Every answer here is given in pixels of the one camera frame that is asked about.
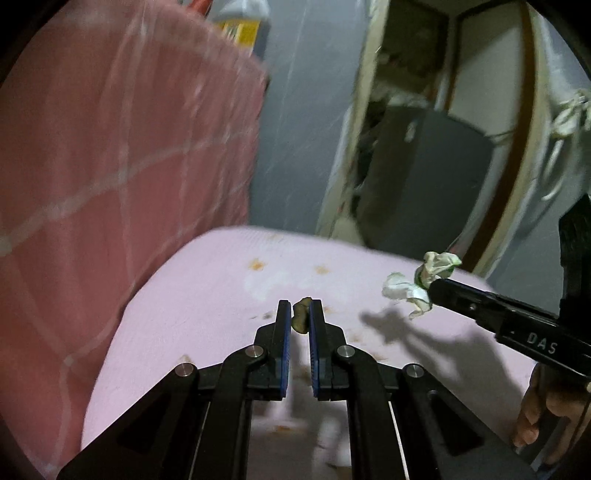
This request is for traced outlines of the person's right hand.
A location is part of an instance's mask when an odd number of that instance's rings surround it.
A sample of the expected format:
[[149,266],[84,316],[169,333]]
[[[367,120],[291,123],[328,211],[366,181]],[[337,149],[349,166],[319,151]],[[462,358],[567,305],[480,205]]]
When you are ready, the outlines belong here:
[[580,440],[590,423],[590,407],[582,394],[575,394],[570,388],[541,387],[544,365],[538,364],[530,377],[520,411],[515,423],[511,441],[515,447],[525,447],[536,442],[540,434],[539,421],[543,413],[566,418],[567,423],[554,450],[546,456],[545,462],[558,463]]

